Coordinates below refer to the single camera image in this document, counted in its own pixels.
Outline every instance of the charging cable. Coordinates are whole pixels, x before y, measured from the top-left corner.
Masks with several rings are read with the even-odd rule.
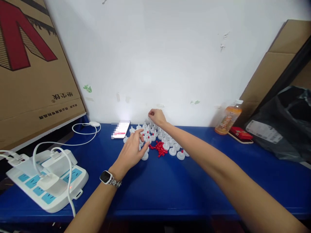
[[[21,156],[19,154],[17,154],[16,152],[14,151],[10,151],[10,150],[0,150],[0,152],[5,152],[5,153],[8,153],[9,155],[11,155],[13,158],[15,159],[19,159]],[[0,154],[1,157],[4,157],[6,159],[10,158],[9,156],[7,155],[4,155],[4,154]]]
[[[76,132],[76,131],[74,130],[74,126],[76,126],[76,125],[84,125],[84,126],[91,125],[91,126],[93,126],[93,127],[95,128],[96,131],[95,131],[94,133],[86,133],[86,134],[85,134],[85,133],[78,133],[78,132]],[[75,144],[75,145],[64,144],[64,143],[59,143],[59,142],[41,142],[41,143],[39,143],[39,144],[35,147],[35,149],[33,150],[33,154],[32,154],[33,167],[34,167],[34,169],[36,170],[36,172],[38,173],[39,177],[44,176],[44,175],[42,175],[42,174],[40,173],[40,171],[39,171],[39,169],[38,169],[38,167],[37,167],[37,164],[36,164],[36,157],[35,157],[36,154],[37,154],[37,149],[38,149],[38,147],[39,147],[40,145],[45,144],[45,143],[53,143],[53,144],[58,144],[58,145],[63,145],[63,146],[81,146],[81,145],[84,145],[84,144],[89,143],[90,141],[92,141],[92,140],[95,138],[96,134],[101,130],[101,125],[99,124],[99,130],[97,130],[97,128],[96,128],[96,126],[95,126],[94,124],[90,124],[90,123],[78,123],[78,124],[75,124],[75,125],[72,126],[72,130],[73,130],[75,133],[78,133],[78,134],[83,134],[83,135],[94,134],[94,136],[93,136],[92,139],[89,140],[88,142],[81,143],[81,144]]]
[[[70,183],[71,183],[71,177],[72,177],[72,163],[71,163],[71,160],[70,160],[69,156],[66,154],[66,152],[62,148],[54,147],[51,150],[51,152],[53,152],[54,150],[60,150],[63,153],[63,155],[66,156],[66,158],[68,159],[68,162],[69,162],[69,180],[68,180],[68,186],[67,186],[67,197],[68,197],[68,201],[70,203],[71,209],[72,209],[72,214],[75,217],[75,206],[74,206],[74,203],[72,202],[71,197],[70,197]]]

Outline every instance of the watch face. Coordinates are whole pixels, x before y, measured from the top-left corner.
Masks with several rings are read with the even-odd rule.
[[[107,183],[110,179],[110,173],[108,173],[107,171],[103,171],[103,173],[100,175],[100,179],[102,182]]]

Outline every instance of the bottle label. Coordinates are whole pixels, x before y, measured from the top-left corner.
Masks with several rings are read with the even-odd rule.
[[[220,126],[221,126],[221,130],[225,131],[229,122],[232,120],[232,115],[228,114],[227,116],[224,117],[223,121],[221,122]]]
[[[275,128],[254,120],[246,126],[246,131],[274,144],[277,144],[283,138]]]

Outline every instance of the blue tabletop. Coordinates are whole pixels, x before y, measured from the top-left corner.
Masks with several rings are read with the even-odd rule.
[[[78,200],[78,211],[99,184],[99,176],[118,157],[123,140],[111,139],[115,128],[102,124],[100,133],[88,144],[68,147],[86,169],[89,180]],[[208,127],[179,127],[216,147],[236,162],[255,182],[299,219],[311,216],[311,170],[299,163],[282,161],[256,144],[243,145],[229,135],[221,136]],[[84,127],[81,132],[92,132]],[[92,135],[75,134],[68,144],[88,141]],[[107,217],[114,219],[181,220],[222,216],[239,219],[216,183],[190,158],[183,161],[169,154],[158,158],[150,150],[123,179]],[[49,214],[16,185],[0,196],[0,222],[70,222],[69,205]]]

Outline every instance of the person's left hand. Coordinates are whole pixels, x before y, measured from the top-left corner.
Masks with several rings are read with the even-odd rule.
[[[136,130],[130,135],[117,160],[109,169],[117,180],[121,180],[128,170],[141,160],[148,149],[149,142],[145,143],[143,148],[139,151],[139,139],[144,142],[144,137],[140,132],[143,132],[143,129]]]

